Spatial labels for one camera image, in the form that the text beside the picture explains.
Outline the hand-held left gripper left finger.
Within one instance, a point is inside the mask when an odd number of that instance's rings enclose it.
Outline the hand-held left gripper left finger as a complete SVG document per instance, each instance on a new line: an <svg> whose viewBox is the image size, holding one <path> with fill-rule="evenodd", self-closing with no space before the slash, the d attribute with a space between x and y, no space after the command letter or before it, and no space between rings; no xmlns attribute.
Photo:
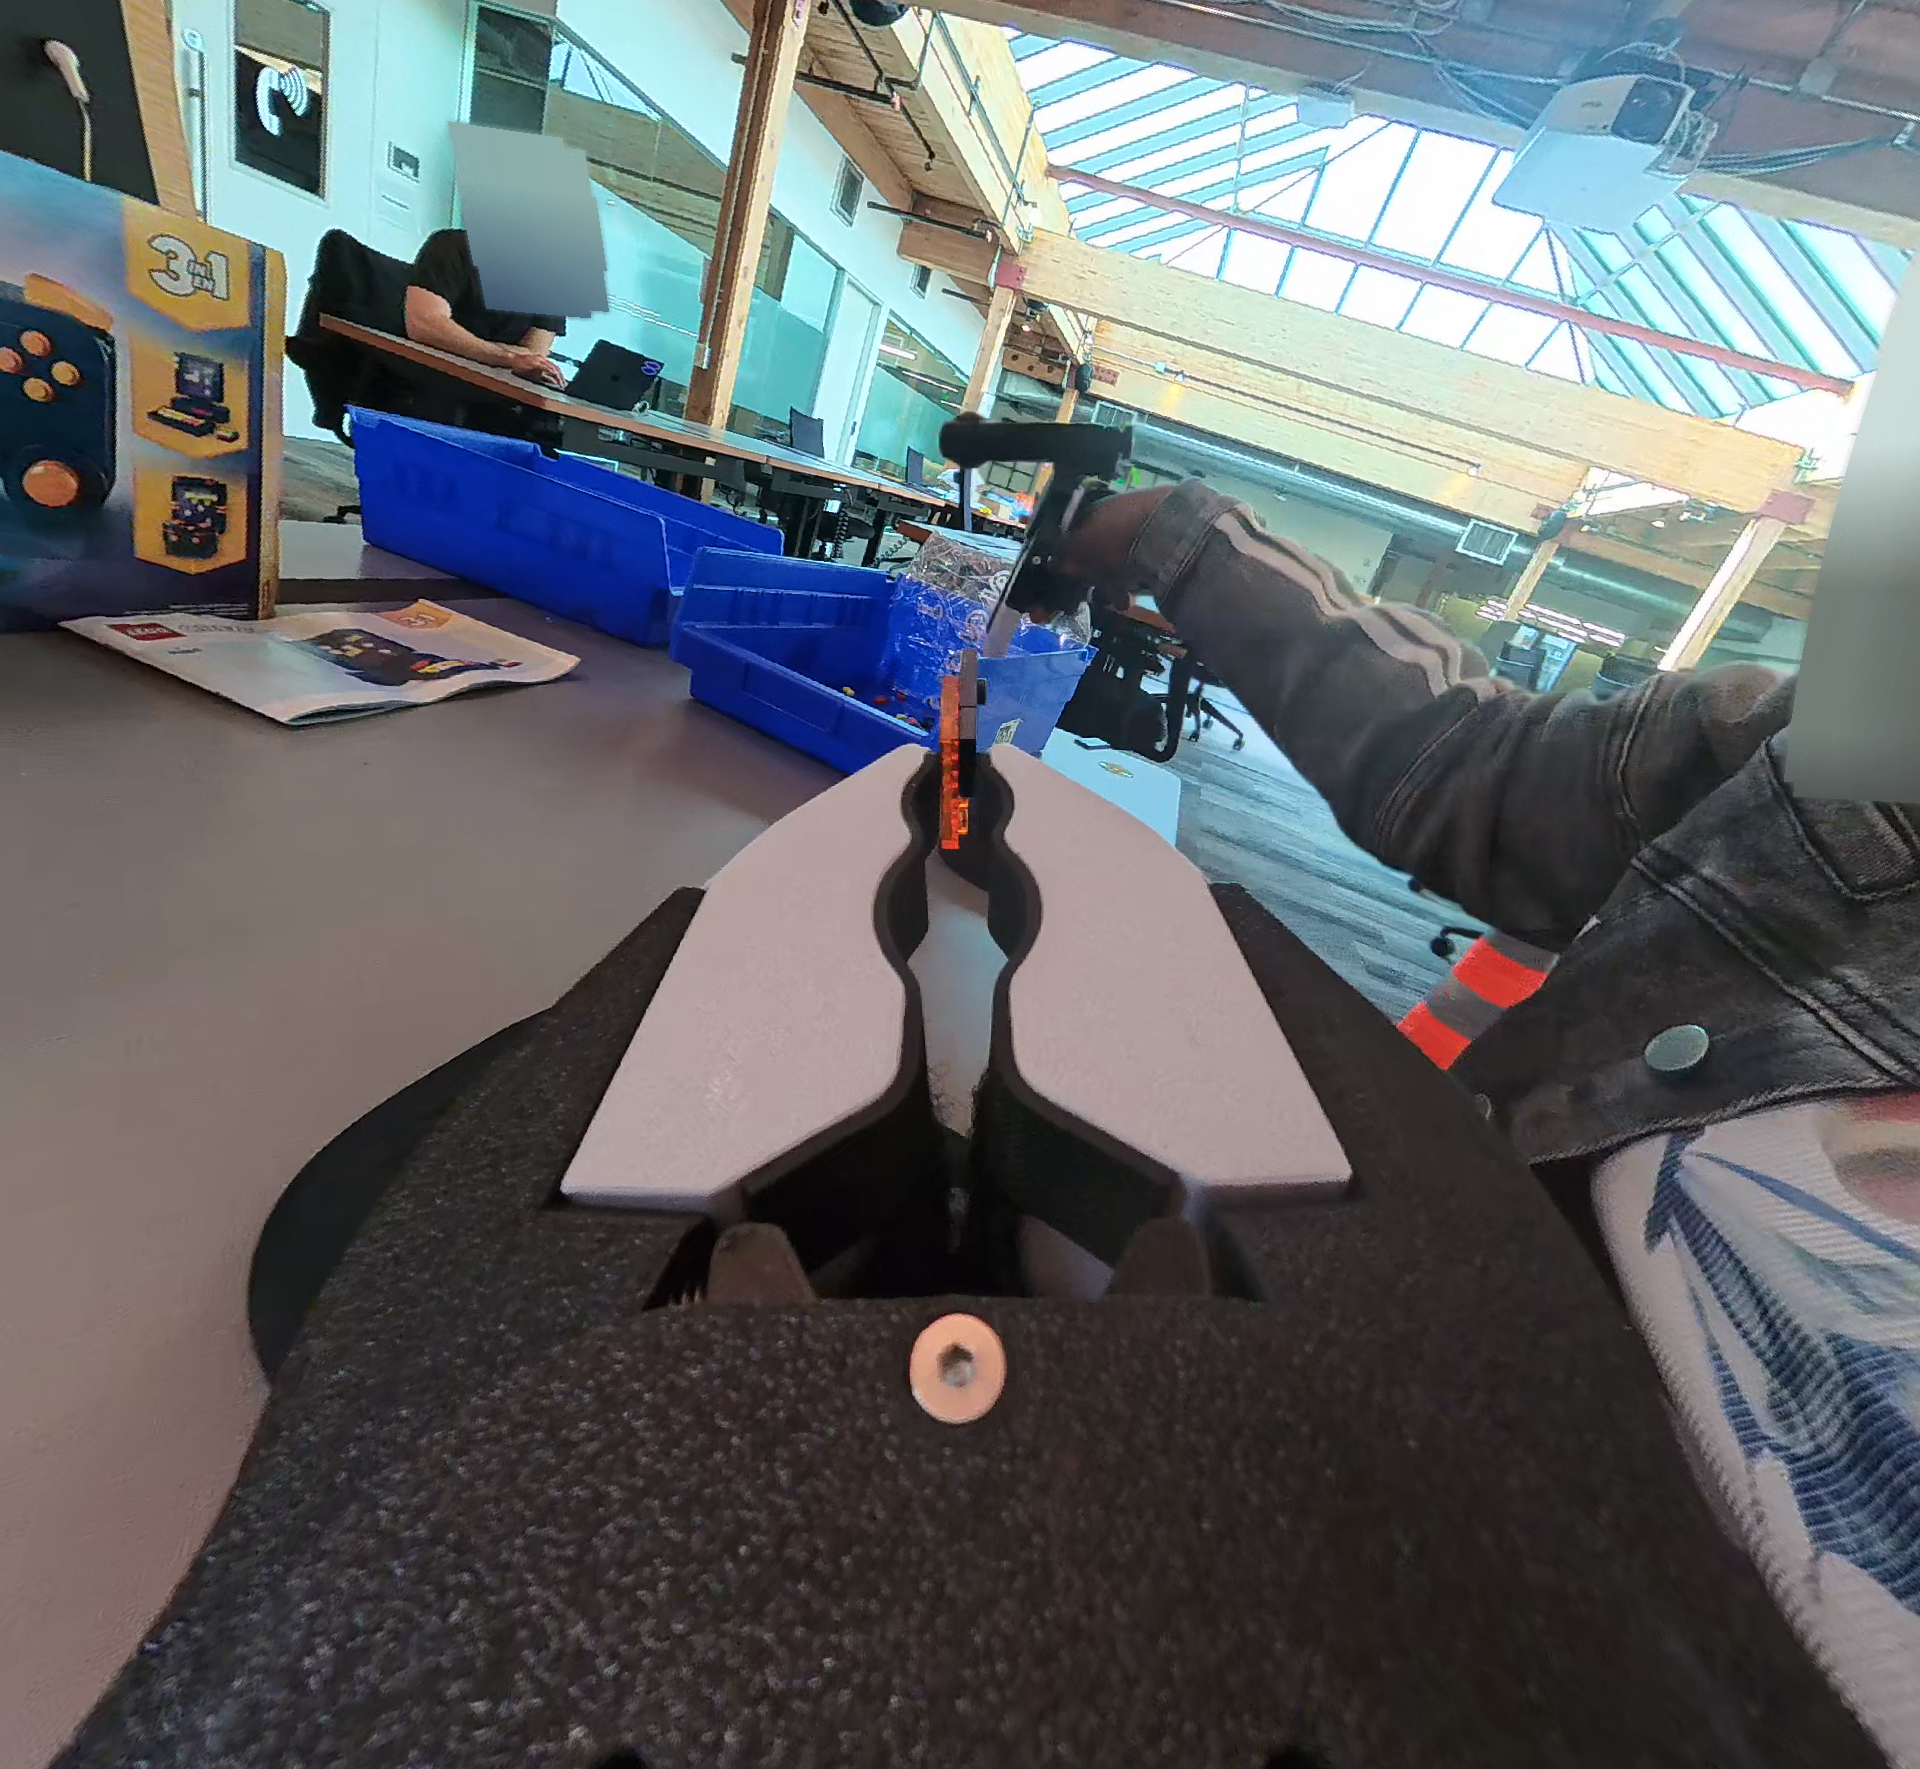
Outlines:
<svg viewBox="0 0 1920 1769"><path fill-rule="evenodd" d="M937 759L898 747L717 869L560 1177L567 1204L741 1213L923 1069Z"/></svg>

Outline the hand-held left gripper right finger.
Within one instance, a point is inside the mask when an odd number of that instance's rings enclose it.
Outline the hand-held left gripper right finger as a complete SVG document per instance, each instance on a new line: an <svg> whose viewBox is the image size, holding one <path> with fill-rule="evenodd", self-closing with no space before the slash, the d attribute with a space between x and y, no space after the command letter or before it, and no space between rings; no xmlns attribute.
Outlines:
<svg viewBox="0 0 1920 1769"><path fill-rule="evenodd" d="M1350 1165L1207 877L1025 752L977 764L995 1055L1081 1148L1178 1193L1340 1193Z"/></svg>

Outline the orange and black brick strip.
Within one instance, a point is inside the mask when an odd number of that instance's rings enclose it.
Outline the orange and black brick strip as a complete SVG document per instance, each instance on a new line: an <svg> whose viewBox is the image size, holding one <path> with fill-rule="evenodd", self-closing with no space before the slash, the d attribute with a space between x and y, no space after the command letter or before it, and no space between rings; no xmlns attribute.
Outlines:
<svg viewBox="0 0 1920 1769"><path fill-rule="evenodd" d="M987 838L972 834L972 796L975 782L975 718L987 697L972 648L958 653L953 670L941 679L937 715L940 796L935 811L935 854L962 883L985 893L991 878Z"/></svg>

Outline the blue plastic bin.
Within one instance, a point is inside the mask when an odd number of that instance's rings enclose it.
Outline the blue plastic bin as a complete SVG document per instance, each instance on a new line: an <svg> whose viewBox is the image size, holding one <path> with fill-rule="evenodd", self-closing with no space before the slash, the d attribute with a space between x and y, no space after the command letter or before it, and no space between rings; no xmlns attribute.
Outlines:
<svg viewBox="0 0 1920 1769"><path fill-rule="evenodd" d="M781 530L511 435L349 410L363 537L618 640L668 641L695 556Z"/></svg>
<svg viewBox="0 0 1920 1769"><path fill-rule="evenodd" d="M680 596L668 649L688 675L688 694L837 773L856 773L898 747L937 746L839 697L898 686L886 646L892 579L841 560L700 550ZM992 657L977 669L987 697L980 746L1042 753L1081 673L1064 652Z"/></svg>

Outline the person's right forearm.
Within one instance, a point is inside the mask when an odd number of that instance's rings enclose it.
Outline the person's right forearm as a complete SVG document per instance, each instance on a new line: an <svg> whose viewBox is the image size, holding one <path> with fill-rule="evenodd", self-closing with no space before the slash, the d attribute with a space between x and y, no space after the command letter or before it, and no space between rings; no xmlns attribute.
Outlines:
<svg viewBox="0 0 1920 1769"><path fill-rule="evenodd" d="M1795 681L1739 663L1529 693L1207 483L1174 486L1139 537L1144 594L1353 844L1521 941L1564 951L1791 718Z"/></svg>

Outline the person's right hand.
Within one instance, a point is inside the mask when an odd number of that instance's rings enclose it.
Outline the person's right hand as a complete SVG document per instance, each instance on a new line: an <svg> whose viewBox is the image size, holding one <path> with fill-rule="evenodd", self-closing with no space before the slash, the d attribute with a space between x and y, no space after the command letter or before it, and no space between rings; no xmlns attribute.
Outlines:
<svg viewBox="0 0 1920 1769"><path fill-rule="evenodd" d="M1174 484L1117 490L1074 518L1051 552L1051 575L1067 588L1084 588L1091 602L1121 611L1147 590L1136 567L1147 521L1174 497Z"/></svg>

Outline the large clear printed plastic bag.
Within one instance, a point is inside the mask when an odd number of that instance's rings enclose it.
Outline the large clear printed plastic bag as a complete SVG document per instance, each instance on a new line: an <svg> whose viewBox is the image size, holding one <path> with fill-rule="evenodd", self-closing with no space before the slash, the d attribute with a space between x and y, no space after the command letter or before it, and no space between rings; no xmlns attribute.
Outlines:
<svg viewBox="0 0 1920 1769"><path fill-rule="evenodd" d="M992 533L932 530L892 579L886 649L898 686L932 686L955 667L964 648L977 649L983 629L1023 543ZM1079 669L1093 657L1088 613L1064 625L1020 629L1006 656L1064 652Z"/></svg>

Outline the orange striped cloth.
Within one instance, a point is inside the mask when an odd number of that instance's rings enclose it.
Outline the orange striped cloth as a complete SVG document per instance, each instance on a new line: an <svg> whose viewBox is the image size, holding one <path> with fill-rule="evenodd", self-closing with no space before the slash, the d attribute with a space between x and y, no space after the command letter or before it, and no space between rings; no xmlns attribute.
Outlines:
<svg viewBox="0 0 1920 1769"><path fill-rule="evenodd" d="M1556 955L1501 931L1479 934L1400 1021L1400 1032L1450 1067L1504 1013L1529 1000Z"/></svg>

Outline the long wooden desk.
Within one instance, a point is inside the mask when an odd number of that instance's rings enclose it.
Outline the long wooden desk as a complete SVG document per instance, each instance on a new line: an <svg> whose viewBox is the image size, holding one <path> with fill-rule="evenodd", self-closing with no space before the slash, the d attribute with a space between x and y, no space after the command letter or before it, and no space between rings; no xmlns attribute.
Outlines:
<svg viewBox="0 0 1920 1769"><path fill-rule="evenodd" d="M781 518L781 533L790 554L811 552L820 521L834 523L850 514L868 514L879 516L879 526L868 535L869 552L861 556L861 562L869 564L891 518L905 514L913 523L932 526L940 516L953 514L932 492L879 476L872 471L824 461L790 446L686 423L672 415L654 411L622 415L611 410L590 408L569 400L563 389L546 389L514 372L455 359L374 326L323 313L319 315L319 331L349 340L387 365L429 370L469 394L482 390L487 398L516 403L528 413L588 428L594 431L598 446L607 446L614 435L619 435L623 448L654 451L661 461L654 461L649 467L665 474L716 484L725 474L722 461L735 461L745 483L758 490L760 503L773 507Z"/></svg>

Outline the black laptop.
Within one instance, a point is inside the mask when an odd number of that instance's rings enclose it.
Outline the black laptop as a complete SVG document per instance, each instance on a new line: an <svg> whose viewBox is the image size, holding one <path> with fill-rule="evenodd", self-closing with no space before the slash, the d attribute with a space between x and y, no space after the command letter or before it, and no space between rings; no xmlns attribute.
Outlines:
<svg viewBox="0 0 1920 1769"><path fill-rule="evenodd" d="M564 396L614 413L642 415L654 408L659 378L657 359L598 339L575 367Z"/></svg>

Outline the person's denim jacket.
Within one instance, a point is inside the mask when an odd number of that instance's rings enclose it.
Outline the person's denim jacket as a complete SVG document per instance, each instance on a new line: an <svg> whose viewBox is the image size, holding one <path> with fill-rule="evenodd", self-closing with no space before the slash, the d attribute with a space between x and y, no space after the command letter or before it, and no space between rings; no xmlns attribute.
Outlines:
<svg viewBox="0 0 1920 1769"><path fill-rule="evenodd" d="M1916 1099L1916 807L1793 792L1789 677L1450 699L1395 831L1422 886L1553 955L1452 1065L1518 1154Z"/></svg>

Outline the white ceiling projector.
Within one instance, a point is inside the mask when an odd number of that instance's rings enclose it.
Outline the white ceiling projector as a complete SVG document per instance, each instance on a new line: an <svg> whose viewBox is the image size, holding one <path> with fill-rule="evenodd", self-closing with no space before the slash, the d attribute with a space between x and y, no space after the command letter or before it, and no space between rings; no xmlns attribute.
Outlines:
<svg viewBox="0 0 1920 1769"><path fill-rule="evenodd" d="M1684 73L1616 71L1562 86L1492 204L1556 229L1631 235L1701 165L1720 124Z"/></svg>

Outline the person's white patterned shirt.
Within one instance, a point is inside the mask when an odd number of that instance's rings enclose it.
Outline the person's white patterned shirt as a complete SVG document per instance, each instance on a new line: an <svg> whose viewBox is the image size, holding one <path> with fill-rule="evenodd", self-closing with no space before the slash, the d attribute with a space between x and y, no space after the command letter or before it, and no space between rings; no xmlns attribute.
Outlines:
<svg viewBox="0 0 1920 1769"><path fill-rule="evenodd" d="M1645 1136L1591 1207L1681 1445L1894 1765L1917 1763L1917 1103Z"/></svg>

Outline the glass door with phone sign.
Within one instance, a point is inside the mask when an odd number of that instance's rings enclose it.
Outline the glass door with phone sign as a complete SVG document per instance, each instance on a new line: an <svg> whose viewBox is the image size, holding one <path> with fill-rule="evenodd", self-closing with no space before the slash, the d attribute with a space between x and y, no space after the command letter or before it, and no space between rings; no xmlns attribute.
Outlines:
<svg viewBox="0 0 1920 1769"><path fill-rule="evenodd" d="M233 167L326 194L330 16L318 0L229 0Z"/></svg>

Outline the blue and yellow toy set box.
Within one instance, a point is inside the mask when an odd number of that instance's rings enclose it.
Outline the blue and yellow toy set box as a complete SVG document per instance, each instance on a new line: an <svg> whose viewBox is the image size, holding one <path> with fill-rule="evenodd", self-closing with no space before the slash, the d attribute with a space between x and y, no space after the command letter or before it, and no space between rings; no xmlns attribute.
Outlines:
<svg viewBox="0 0 1920 1769"><path fill-rule="evenodd" d="M2 629L274 610L278 250L2 167Z"/></svg>

